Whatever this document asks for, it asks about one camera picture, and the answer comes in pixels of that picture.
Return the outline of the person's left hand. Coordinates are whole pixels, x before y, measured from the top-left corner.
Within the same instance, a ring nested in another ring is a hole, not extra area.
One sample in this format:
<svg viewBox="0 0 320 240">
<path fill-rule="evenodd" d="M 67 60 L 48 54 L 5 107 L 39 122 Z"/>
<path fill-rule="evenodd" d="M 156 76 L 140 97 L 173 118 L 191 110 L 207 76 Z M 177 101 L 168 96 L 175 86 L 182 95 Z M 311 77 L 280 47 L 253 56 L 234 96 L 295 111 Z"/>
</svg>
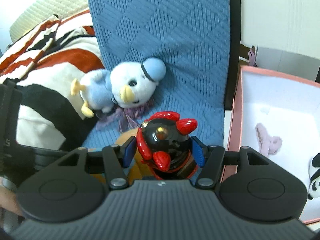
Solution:
<svg viewBox="0 0 320 240">
<path fill-rule="evenodd" d="M 3 185 L 3 177 L 1 177 L 0 186 L 0 205 L 1 208 L 23 216 L 22 211 L 17 203 L 16 194 Z"/>
</svg>

